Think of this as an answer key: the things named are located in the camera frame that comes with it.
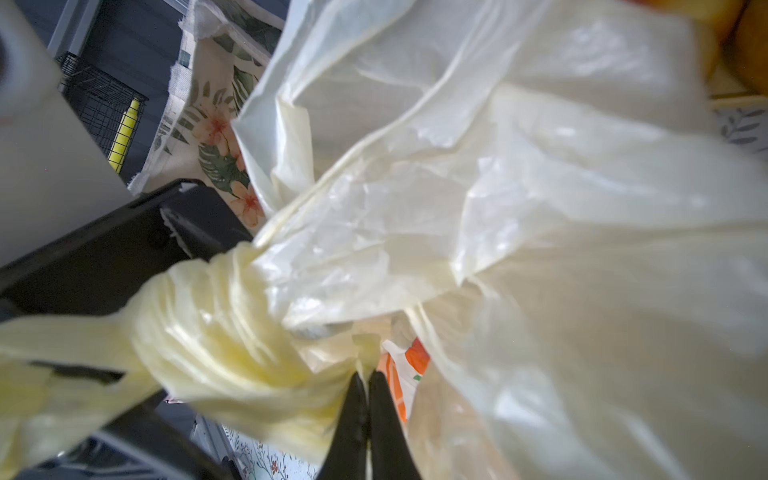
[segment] floral fabric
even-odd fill
[[[223,427],[243,480],[314,480],[319,468]]]
[[[720,134],[729,144],[768,161],[768,102],[744,108],[721,108],[715,113]]]
[[[230,122],[264,73],[282,26],[248,0],[191,2],[168,104],[133,193],[196,178],[256,233],[266,219]]]

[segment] black wire grid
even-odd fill
[[[119,173],[131,148],[147,97],[71,52],[57,60],[64,74],[59,91]],[[136,120],[132,129],[127,130],[125,127],[130,127],[131,122],[127,112],[133,100],[137,101],[138,107],[130,113],[131,116],[135,113]]]

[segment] pink flower print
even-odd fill
[[[245,163],[240,155],[240,145],[230,125],[230,112],[221,108],[204,109],[208,118],[202,118],[192,130],[192,136],[206,145],[216,145],[222,155],[231,155],[237,159],[237,167],[245,170]]]
[[[237,197],[237,200],[230,202],[232,211],[245,223],[246,227],[258,225],[259,219],[264,217],[264,210],[261,208],[256,192],[253,191],[253,184],[245,188],[242,183],[234,181],[230,187],[232,195]]]
[[[235,157],[237,161],[235,162],[235,165],[237,165],[237,170],[240,170],[241,172],[245,171],[245,160],[243,160],[243,155],[240,155],[240,152],[237,152],[237,156]]]

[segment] crumpled plastic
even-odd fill
[[[234,125],[272,218],[118,314],[142,368],[306,456],[374,349],[314,372],[291,332],[404,310],[472,410],[458,432],[522,478],[759,477],[768,167],[714,136],[690,26],[612,0],[466,4],[292,3]],[[42,355],[7,328],[0,354]],[[317,408],[272,422],[294,389]]]
[[[520,478],[477,412],[436,368],[428,368],[419,383],[408,440],[422,478]]]
[[[321,462],[349,377],[379,361],[387,319],[295,337],[266,314],[248,268],[257,251],[180,262],[108,318],[26,316],[0,324],[0,478],[64,451],[161,386],[204,415]],[[125,375],[103,385],[48,364]]]

